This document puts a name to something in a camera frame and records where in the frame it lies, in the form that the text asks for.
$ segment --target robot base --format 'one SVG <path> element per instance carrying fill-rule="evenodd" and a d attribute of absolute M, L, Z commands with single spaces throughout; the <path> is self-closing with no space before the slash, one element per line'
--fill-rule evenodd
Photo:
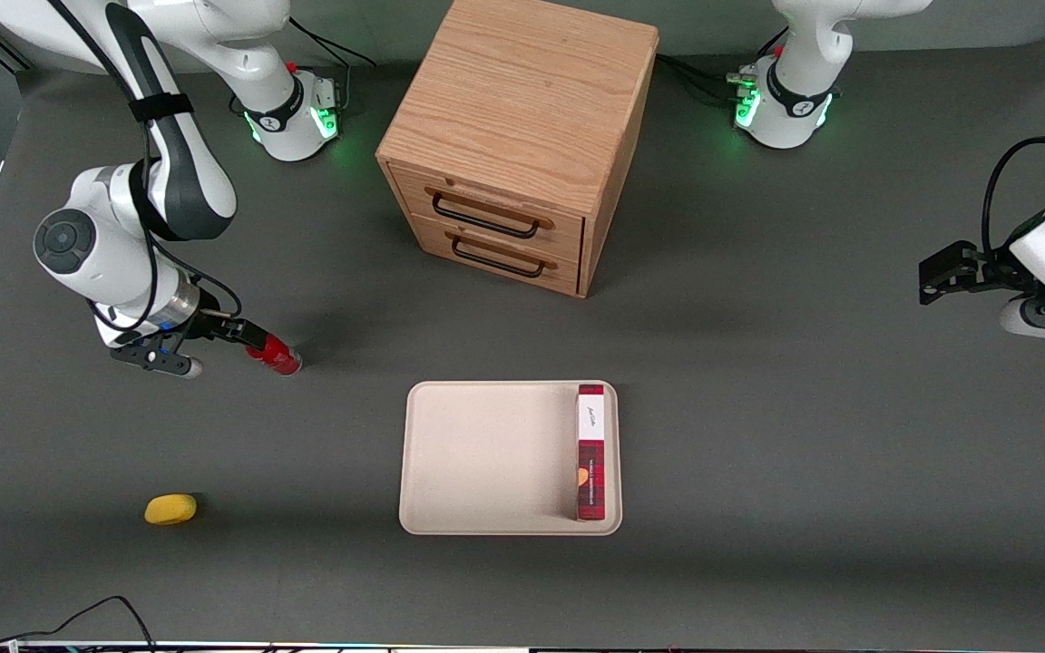
<path fill-rule="evenodd" d="M 298 112 L 281 132 L 269 132 L 245 113 L 253 140 L 264 145 L 270 157 L 282 162 L 298 162 L 316 155 L 325 143 L 336 138 L 341 126 L 333 80 L 304 70 L 295 72 L 294 77 L 304 87 L 304 96 Z"/>
<path fill-rule="evenodd" d="M 768 85 L 759 83 L 759 79 L 766 77 L 768 69 L 775 62 L 776 57 L 770 55 L 758 63 L 742 66 L 739 75 L 732 75 L 729 79 L 738 79 L 739 81 L 735 83 L 746 91 L 746 95 L 744 91 L 741 92 L 744 96 L 737 104 L 734 123 L 749 133 L 762 145 L 776 149 L 791 149 L 804 145 L 809 137 L 813 136 L 813 132 L 825 124 L 833 95 L 829 95 L 821 107 L 812 107 L 812 111 L 806 116 L 789 116 L 781 100 L 768 91 Z"/>

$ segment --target drawer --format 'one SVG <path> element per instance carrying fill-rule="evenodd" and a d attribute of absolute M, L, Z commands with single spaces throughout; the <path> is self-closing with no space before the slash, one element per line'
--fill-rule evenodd
<path fill-rule="evenodd" d="M 420 215 L 410 215 L 409 219 L 418 243 L 432 255 L 578 297 L 580 266 L 573 261 L 482 238 L 472 230 L 459 229 L 440 219 Z"/>
<path fill-rule="evenodd" d="M 543 210 L 533 204 L 494 196 L 441 176 L 390 165 L 394 183 L 410 212 L 441 220 L 470 234 L 580 260 L 583 219 Z"/>

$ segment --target yellow sponge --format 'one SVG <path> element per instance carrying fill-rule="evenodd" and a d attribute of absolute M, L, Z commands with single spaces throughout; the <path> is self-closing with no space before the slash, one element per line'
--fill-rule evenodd
<path fill-rule="evenodd" d="M 154 526 L 179 524 L 196 515 L 196 497 L 190 493 L 165 493 L 148 500 L 144 520 Z"/>

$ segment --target red box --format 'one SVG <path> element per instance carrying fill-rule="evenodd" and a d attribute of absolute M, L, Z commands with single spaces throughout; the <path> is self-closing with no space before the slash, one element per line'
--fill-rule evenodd
<path fill-rule="evenodd" d="M 604 491 L 605 394 L 602 386 L 580 386 L 578 396 L 578 441 L 580 467 L 577 471 L 577 516 L 583 521 L 606 516 Z"/>

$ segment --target wooden drawer cabinet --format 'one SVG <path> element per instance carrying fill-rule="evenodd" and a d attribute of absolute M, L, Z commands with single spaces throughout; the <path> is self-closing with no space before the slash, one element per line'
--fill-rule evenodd
<path fill-rule="evenodd" d="M 540 0 L 454 0 L 377 148 L 422 249 L 586 297 L 658 40 Z"/>

